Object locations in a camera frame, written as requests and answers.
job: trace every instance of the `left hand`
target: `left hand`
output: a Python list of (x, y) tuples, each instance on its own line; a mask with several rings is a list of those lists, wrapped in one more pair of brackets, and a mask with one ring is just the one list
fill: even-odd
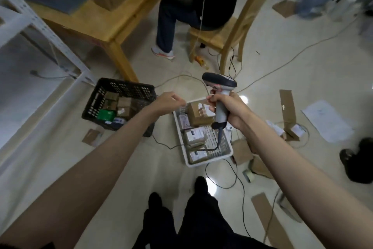
[(152, 110), (155, 116), (170, 114), (177, 108), (186, 106), (187, 103), (175, 92), (165, 92), (151, 103), (148, 107)]

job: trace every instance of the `seated person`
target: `seated person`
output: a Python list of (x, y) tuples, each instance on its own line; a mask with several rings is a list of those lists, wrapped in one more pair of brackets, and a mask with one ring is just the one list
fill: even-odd
[(161, 0), (155, 55), (172, 60), (175, 23), (181, 21), (201, 30), (216, 30), (231, 18), (237, 0)]

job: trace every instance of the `tiled floor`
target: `tiled floor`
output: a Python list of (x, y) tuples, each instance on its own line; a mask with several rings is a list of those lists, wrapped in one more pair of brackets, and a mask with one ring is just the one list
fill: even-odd
[[(238, 16), (245, 1), (238, 0), (235, 16)], [(348, 22), (332, 23), (327, 17), (313, 21), (301, 20), (296, 16), (284, 19), (272, 10), (275, 1), (277, 0), (268, 0), (249, 31), (242, 72), (236, 79), (237, 90), (282, 66), (303, 48), (336, 35), (348, 25)], [(358, 19), (338, 37), (305, 50), (289, 65), (256, 82), (241, 95), (248, 97), (250, 108), (263, 119), (278, 122), (282, 120), (279, 89), (291, 89), (298, 122), (310, 131), (309, 142), (299, 149), (299, 153), (373, 209), (373, 186), (349, 181), (338, 156), (341, 148), (355, 147), (359, 139), (373, 133), (373, 61), (371, 52), (361, 45), (362, 41), (358, 36), (359, 24)], [(123, 44), (123, 49), (140, 82), (157, 86), (179, 74), (201, 78), (205, 70), (198, 64), (191, 64), (188, 61), (188, 26), (177, 25), (173, 48), (176, 58), (173, 62), (155, 57), (150, 50), (155, 41), (156, 26), (157, 8)], [(203, 49), (201, 54), (206, 56), (210, 71), (217, 72), (216, 57), (209, 56), (207, 49)], [(98, 77), (116, 75), (114, 65), (100, 48), (94, 48), (87, 60)], [(236, 70), (241, 67), (236, 59), (234, 65)], [(174, 90), (187, 101), (206, 96), (201, 82), (185, 76), (156, 88), (158, 94), (170, 90)], [(81, 139), (94, 124), (80, 118), (90, 92), (91, 88), (82, 87), (82, 96), (74, 108), (65, 115), (48, 137), (40, 139), (40, 144), (34, 147), (33, 150), (40, 154), (39, 160), (35, 159), (36, 167), (20, 167), (24, 170), (22, 181), (27, 177), (30, 183), (22, 188), (20, 179), (17, 180), (18, 192), (15, 191), (14, 200), (19, 203), (8, 208), (12, 211), (3, 216), (3, 226), (14, 220), (43, 189), (92, 150), (92, 147), (81, 143)], [(338, 144), (327, 143), (305, 118), (301, 109), (320, 99), (333, 105), (354, 128), (355, 134), (352, 138)], [(110, 134), (111, 132), (105, 131), (104, 138)], [(169, 146), (178, 143), (171, 115), (159, 119), (154, 136)], [(29, 156), (31, 155), (34, 157), (34, 153), (30, 151)], [(265, 192), (272, 202), (278, 186), (275, 181), (264, 177), (256, 177), (254, 183), (247, 183), (242, 177), (244, 168), (244, 165), (240, 166), (238, 173), (246, 191), (246, 227), (252, 237), (262, 240), (264, 229), (250, 198)], [(207, 171), (209, 176), (222, 186), (229, 186), (234, 181), (234, 174), (225, 161), (209, 165)], [(152, 138), (143, 138), (114, 190), (82, 235), (77, 248), (131, 247), (142, 228), (142, 216), (147, 208), (147, 199), (153, 191), (159, 192), (165, 205), (173, 211), (178, 230), (195, 177), (205, 175), (204, 172), (204, 166), (186, 167), (180, 149), (170, 151), (156, 144)], [(242, 186), (237, 183), (229, 190), (217, 189), (215, 197), (219, 201), (223, 216), (233, 230), (245, 235), (241, 211)], [(322, 248), (304, 223), (299, 224), (290, 219), (277, 204), (275, 213), (295, 248)]]

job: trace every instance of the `forearm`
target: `forearm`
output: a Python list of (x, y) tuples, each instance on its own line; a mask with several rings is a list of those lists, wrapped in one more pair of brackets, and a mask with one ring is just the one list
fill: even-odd
[(144, 108), (45, 190), (0, 237), (0, 243), (27, 249), (53, 241), (57, 248), (73, 248), (156, 119), (151, 108)]
[(242, 119), (242, 133), (324, 246), (372, 248), (369, 209), (300, 156), (257, 115), (248, 111)]

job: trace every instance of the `white sneaker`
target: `white sneaker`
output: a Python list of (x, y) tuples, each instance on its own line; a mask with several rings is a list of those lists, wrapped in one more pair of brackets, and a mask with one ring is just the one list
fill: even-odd
[(157, 57), (168, 58), (169, 60), (172, 60), (173, 58), (175, 58), (175, 55), (173, 54), (173, 51), (170, 51), (169, 53), (165, 53), (158, 46), (153, 46), (152, 47), (152, 52)]

